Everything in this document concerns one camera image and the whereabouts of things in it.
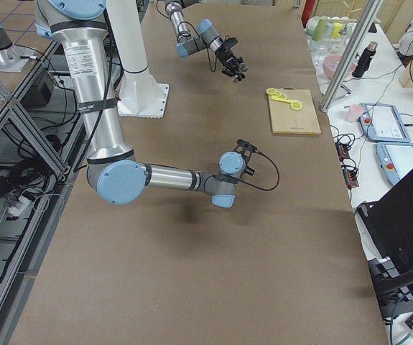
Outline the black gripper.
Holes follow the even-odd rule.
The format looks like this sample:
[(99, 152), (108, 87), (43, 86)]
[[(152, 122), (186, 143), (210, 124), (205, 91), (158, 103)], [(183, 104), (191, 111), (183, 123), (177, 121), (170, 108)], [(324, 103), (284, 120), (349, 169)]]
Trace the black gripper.
[(222, 64), (222, 73), (230, 76), (233, 82), (239, 82), (237, 79), (238, 70), (248, 70), (247, 64), (243, 61), (242, 57), (236, 57), (231, 50), (221, 51), (220, 49), (215, 51), (215, 56)]

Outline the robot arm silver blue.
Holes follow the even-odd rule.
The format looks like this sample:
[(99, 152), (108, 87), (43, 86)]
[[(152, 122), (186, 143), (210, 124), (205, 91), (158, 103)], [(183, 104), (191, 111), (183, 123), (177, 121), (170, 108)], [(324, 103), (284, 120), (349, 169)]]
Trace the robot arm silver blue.
[(243, 155), (224, 153), (214, 174), (137, 162), (120, 118), (160, 118), (169, 87), (149, 72), (134, 1), (37, 1), (39, 35), (59, 42), (73, 79), (88, 143), (87, 179), (108, 203), (136, 200), (147, 186), (201, 191), (230, 208)]
[(203, 19), (197, 27), (189, 23), (183, 14), (183, 9), (199, 3), (199, 1), (164, 2), (163, 17), (171, 21), (176, 35), (176, 51), (181, 58), (194, 55), (205, 50), (208, 56), (210, 71), (217, 70), (221, 64), (222, 74), (228, 76), (233, 82), (242, 81), (248, 70), (242, 57), (237, 57), (232, 48), (238, 44), (235, 37), (223, 37), (209, 19)]

